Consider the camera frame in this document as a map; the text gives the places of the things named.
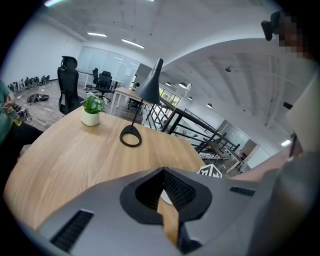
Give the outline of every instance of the chair headrest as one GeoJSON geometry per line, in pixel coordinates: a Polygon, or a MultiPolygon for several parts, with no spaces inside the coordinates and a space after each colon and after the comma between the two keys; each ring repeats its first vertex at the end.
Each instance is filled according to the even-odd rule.
{"type": "Polygon", "coordinates": [[[107,77],[111,77],[111,73],[108,71],[103,71],[102,75],[107,76],[107,77]]]}
{"type": "Polygon", "coordinates": [[[62,56],[61,67],[75,69],[78,66],[77,59],[71,56],[62,56]]]}

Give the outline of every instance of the black office chair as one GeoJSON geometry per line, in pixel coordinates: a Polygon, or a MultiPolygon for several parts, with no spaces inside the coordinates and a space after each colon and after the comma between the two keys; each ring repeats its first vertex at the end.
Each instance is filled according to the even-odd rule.
{"type": "Polygon", "coordinates": [[[77,60],[71,56],[62,56],[61,66],[58,67],[57,75],[61,96],[59,110],[66,115],[81,106],[83,98],[78,96],[79,73],[76,70],[77,60]]]}
{"type": "Polygon", "coordinates": [[[98,95],[99,98],[105,97],[107,100],[111,102],[111,99],[107,98],[105,96],[106,93],[111,93],[111,82],[112,82],[112,76],[110,72],[103,71],[99,75],[99,81],[96,84],[95,89],[97,89],[99,92],[101,92],[101,95],[98,95]]]}
{"type": "MultiPolygon", "coordinates": [[[[98,76],[98,69],[95,67],[94,70],[92,70],[92,74],[93,74],[93,83],[95,85],[97,85],[97,83],[99,82],[99,76],[98,76]]],[[[90,91],[92,89],[95,89],[96,87],[93,87],[91,84],[86,84],[85,85],[86,89],[89,89],[90,91]]]]}
{"type": "MultiPolygon", "coordinates": [[[[135,84],[135,88],[138,88],[140,86],[140,83],[136,83],[135,84]]],[[[134,108],[134,109],[138,109],[139,107],[139,104],[140,104],[140,101],[136,100],[136,99],[133,99],[133,98],[129,98],[129,102],[128,102],[128,110],[130,108],[134,108]]]]}
{"type": "Polygon", "coordinates": [[[99,83],[98,69],[95,68],[94,70],[92,70],[92,74],[93,74],[93,83],[97,85],[99,83]]]}

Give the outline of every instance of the round wooden table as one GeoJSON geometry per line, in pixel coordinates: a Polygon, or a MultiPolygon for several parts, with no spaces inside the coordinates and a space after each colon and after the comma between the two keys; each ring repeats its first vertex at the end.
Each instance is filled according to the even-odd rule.
{"type": "MultiPolygon", "coordinates": [[[[187,140],[135,124],[142,144],[127,147],[119,135],[131,122],[100,113],[100,124],[88,127],[81,123],[82,111],[82,107],[74,110],[46,130],[23,154],[7,181],[5,202],[16,218],[34,229],[97,183],[158,167],[194,172],[205,165],[187,140]]],[[[126,140],[133,144],[135,139],[126,140]]],[[[169,219],[173,211],[168,210],[169,219]]]]}

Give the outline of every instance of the green shirt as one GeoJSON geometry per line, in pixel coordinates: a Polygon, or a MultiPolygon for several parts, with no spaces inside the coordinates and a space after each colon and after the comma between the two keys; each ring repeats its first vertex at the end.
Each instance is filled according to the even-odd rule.
{"type": "Polygon", "coordinates": [[[3,109],[6,98],[10,93],[9,88],[0,80],[0,145],[7,137],[13,123],[13,120],[6,115],[3,109]]]}

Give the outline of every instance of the hand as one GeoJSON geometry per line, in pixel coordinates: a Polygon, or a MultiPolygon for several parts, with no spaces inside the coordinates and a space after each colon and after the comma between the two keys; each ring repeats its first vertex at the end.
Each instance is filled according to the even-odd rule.
{"type": "Polygon", "coordinates": [[[15,99],[9,94],[6,97],[5,102],[3,104],[3,110],[4,112],[8,112],[8,109],[14,106],[15,106],[15,99]]]}

